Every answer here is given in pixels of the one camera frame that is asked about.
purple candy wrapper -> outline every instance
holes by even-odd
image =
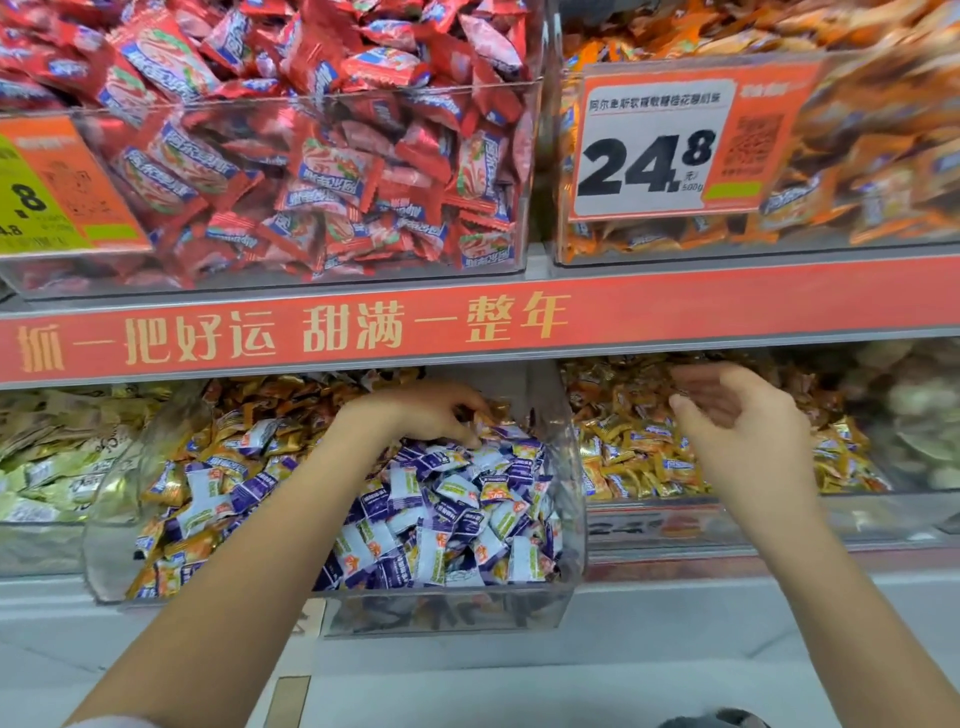
[[[233,510],[243,513],[248,508],[253,508],[272,492],[278,482],[269,473],[257,473],[249,480],[244,480],[230,491]]]
[[[464,511],[463,515],[456,522],[453,529],[455,536],[466,536],[473,538],[479,536],[487,526],[488,516],[483,511],[470,508]]]
[[[380,559],[376,567],[379,571],[379,581],[387,589],[402,589],[414,585],[414,575],[410,570],[410,562],[402,549]]]
[[[386,488],[377,488],[375,491],[363,494],[360,498],[360,507],[369,521],[386,521],[393,515],[390,508],[390,493]]]
[[[331,589],[336,589],[340,586],[343,578],[344,570],[340,568],[336,557],[331,553],[320,571],[320,576],[317,577],[317,583],[314,584],[313,591],[326,592]]]

fingers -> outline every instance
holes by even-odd
[[[450,424],[444,429],[443,436],[460,443],[466,448],[477,449],[481,446],[480,438],[473,430],[452,418]]]
[[[682,364],[674,367],[671,374],[678,386],[691,392],[726,389],[736,395],[741,406],[755,401],[758,395],[773,386],[762,376],[727,361]]]
[[[697,440],[707,438],[717,432],[717,425],[710,421],[710,417],[683,395],[671,395],[670,406],[677,415],[677,424],[680,431],[687,435],[696,446]]]
[[[490,414],[490,406],[487,404],[487,400],[484,399],[483,395],[473,389],[473,387],[458,381],[433,382],[432,386],[443,388],[444,395],[449,398],[451,407],[462,404],[474,412],[483,412],[485,415]]]

hand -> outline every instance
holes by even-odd
[[[490,414],[487,401],[472,387],[453,381],[422,379],[378,390],[345,404],[334,424],[350,421],[383,438],[384,447],[401,437],[448,438],[479,448],[480,438],[459,422],[454,410],[465,405]]]
[[[680,431],[751,540],[823,520],[810,423],[790,395],[729,363],[678,366],[673,378],[690,395],[670,398]]]

price tag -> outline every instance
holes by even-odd
[[[820,60],[649,66],[586,75],[570,220],[756,210]]]
[[[69,118],[0,119],[0,257],[151,249]]]

bulk candy display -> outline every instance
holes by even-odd
[[[172,453],[140,494],[157,512],[133,558],[127,598],[177,593],[214,549],[306,457],[346,401],[416,378],[416,369],[214,379],[212,425]],[[544,445],[492,402],[475,413],[476,450],[407,441],[378,460],[353,502],[316,590],[484,587],[560,576],[561,520]]]
[[[80,526],[118,458],[169,399],[165,382],[0,395],[0,575],[78,573]]]
[[[868,459],[870,442],[844,411],[842,394],[823,388],[816,373],[742,352],[640,354],[573,359],[563,366],[588,500],[710,495],[696,453],[673,419],[668,399],[678,390],[670,367],[723,359],[750,366],[793,395],[810,420],[821,493],[891,490]]]
[[[37,0],[0,16],[0,109],[69,113],[155,248],[5,263],[25,295],[522,265],[540,6]]]
[[[960,104],[958,3],[664,2],[564,28],[558,260],[753,255],[756,244],[843,247],[955,236]],[[829,51],[759,210],[739,215],[567,222],[581,126],[579,81],[594,63]],[[775,110],[776,101],[771,107]],[[768,121],[775,115],[764,117]],[[779,131],[756,120],[761,149]]]

